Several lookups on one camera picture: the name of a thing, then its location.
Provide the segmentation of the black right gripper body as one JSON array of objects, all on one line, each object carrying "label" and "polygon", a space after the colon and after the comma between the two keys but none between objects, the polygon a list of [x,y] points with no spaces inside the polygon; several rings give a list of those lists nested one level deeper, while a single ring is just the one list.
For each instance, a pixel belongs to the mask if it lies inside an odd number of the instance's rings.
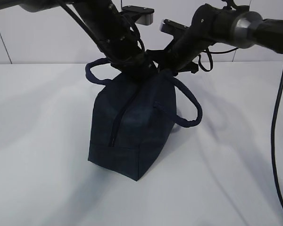
[{"label": "black right gripper body", "polygon": [[179,73],[190,72],[195,74],[199,71],[198,64],[190,61],[185,66],[175,66],[174,60],[168,57],[165,50],[146,50],[146,54],[150,59],[158,64],[158,69],[162,71],[163,69],[170,69],[173,76],[177,76]]}]

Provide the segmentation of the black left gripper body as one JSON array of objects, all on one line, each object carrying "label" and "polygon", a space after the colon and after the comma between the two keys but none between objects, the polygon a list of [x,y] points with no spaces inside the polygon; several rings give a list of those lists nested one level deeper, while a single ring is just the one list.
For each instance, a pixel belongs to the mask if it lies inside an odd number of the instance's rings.
[{"label": "black left gripper body", "polygon": [[110,65],[134,80],[146,80],[155,76],[158,73],[158,69],[154,64],[150,50],[146,50],[143,56],[143,61],[136,65],[117,65],[113,63],[110,63]]}]

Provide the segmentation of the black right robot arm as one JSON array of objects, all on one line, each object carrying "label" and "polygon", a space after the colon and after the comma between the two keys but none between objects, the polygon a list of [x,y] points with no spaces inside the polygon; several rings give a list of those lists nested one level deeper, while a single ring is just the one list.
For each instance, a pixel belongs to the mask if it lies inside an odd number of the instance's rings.
[{"label": "black right robot arm", "polygon": [[209,4],[200,6],[190,26],[163,20],[160,31],[172,35],[173,40],[163,50],[147,50],[159,69],[174,73],[205,70],[193,60],[205,52],[211,62],[208,48],[216,43],[240,49],[258,45],[283,54],[283,20],[263,19],[247,5],[237,6],[232,0],[226,3],[222,9]]}]

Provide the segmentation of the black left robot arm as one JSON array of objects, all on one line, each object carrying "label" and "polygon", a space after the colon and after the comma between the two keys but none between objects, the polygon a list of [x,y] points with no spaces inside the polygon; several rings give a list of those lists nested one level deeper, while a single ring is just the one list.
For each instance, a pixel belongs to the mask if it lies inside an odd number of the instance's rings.
[{"label": "black left robot arm", "polygon": [[156,73],[137,24],[150,25],[154,10],[126,6],[119,11],[110,0],[0,0],[0,10],[20,6],[28,12],[61,7],[105,55],[104,62],[137,80]]}]

